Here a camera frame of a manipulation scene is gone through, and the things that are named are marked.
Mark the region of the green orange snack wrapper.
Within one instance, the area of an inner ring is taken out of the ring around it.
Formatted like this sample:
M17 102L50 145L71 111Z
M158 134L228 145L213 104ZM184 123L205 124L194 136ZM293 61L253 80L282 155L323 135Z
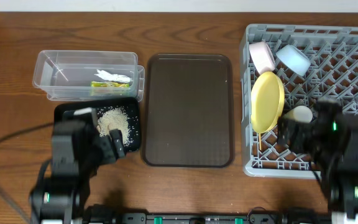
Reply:
M92 81L90 84L93 88L129 88L131 86L130 83L118 83L118 82L96 82Z

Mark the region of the light blue bowl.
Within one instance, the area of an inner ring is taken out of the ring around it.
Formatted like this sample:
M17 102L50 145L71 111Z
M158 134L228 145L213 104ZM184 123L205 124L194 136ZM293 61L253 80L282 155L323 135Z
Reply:
M276 53L277 58L297 75L304 76L311 62L309 58L293 45L286 45Z

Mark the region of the pink white bowl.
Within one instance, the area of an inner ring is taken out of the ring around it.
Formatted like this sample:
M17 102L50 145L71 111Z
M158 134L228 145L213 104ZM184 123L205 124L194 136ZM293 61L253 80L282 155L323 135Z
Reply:
M266 42L257 42L249 45L249 52L257 72L261 75L275 69L275 60Z

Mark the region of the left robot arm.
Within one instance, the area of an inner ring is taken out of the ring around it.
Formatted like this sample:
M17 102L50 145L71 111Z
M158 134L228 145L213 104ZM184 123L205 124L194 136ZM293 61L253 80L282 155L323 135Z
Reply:
M66 120L52 131L52 158L40 168L30 192L32 223L73 223L83 219L90 178L101 165L126 156L122 133L101 137L93 123Z

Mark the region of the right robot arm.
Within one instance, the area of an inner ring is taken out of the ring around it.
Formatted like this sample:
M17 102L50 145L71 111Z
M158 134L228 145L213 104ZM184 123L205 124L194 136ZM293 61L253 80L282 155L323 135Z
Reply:
M358 115L345 114L336 101L319 100L309 123L284 116L277 121L277 144L309 154L328 203L332 223L358 223Z

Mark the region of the yellow plate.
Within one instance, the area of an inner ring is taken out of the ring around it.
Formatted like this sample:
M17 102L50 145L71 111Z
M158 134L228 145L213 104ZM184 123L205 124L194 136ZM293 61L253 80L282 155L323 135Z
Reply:
M261 74L251 89L251 124L255 132L265 133L277 124L285 102L284 85L273 72Z

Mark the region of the wooden chopstick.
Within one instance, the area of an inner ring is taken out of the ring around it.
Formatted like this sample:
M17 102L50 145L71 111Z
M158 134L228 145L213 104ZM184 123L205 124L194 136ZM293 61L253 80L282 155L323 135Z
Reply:
M259 138L259 151L262 152L262 135L261 135L261 133L258 133L258 138Z

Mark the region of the white tissue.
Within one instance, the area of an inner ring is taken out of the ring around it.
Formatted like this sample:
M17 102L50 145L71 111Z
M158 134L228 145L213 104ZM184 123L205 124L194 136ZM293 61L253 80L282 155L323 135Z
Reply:
M126 75L120 75L116 73L109 73L105 70L97 70L95 75L105 81L118 82L118 83L130 83L132 79Z

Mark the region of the white green cup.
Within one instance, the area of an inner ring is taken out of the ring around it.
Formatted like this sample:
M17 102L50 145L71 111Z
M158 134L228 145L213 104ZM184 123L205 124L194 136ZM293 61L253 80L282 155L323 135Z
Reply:
M310 123L313 119L312 111L306 106L297 106L283 115L286 119L292 119L301 123Z

